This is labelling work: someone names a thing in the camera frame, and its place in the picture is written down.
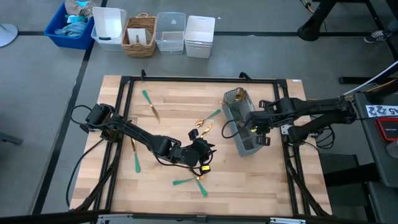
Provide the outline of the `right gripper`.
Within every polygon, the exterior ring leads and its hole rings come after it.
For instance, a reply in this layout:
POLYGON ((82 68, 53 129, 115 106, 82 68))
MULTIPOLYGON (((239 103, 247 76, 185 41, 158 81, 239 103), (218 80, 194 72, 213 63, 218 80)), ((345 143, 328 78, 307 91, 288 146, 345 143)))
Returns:
POLYGON ((251 111, 245 116, 245 124, 244 128, 249 131, 257 131, 258 129, 260 132, 260 137, 257 140, 259 144, 264 146, 270 146, 271 139, 267 137, 267 134, 270 132, 269 127, 269 116, 271 115, 271 109, 269 107, 270 101, 261 100, 259 102, 259 107, 262 108, 262 111, 251 111), (258 123, 253 122, 251 120, 258 119, 258 123))

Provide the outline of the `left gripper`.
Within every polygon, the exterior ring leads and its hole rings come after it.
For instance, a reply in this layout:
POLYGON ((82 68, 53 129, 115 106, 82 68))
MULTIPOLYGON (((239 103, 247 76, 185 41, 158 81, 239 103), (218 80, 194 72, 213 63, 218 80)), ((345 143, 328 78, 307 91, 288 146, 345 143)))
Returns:
POLYGON ((199 164, 200 172, 209 172, 211 170, 210 158, 215 152, 215 150, 212 150, 211 147, 214 147, 215 145, 208 143, 208 141, 204 140, 203 138, 198 138, 197 129, 192 129, 188 133, 188 137, 192 143, 182 148, 183 164, 192 169, 199 164))

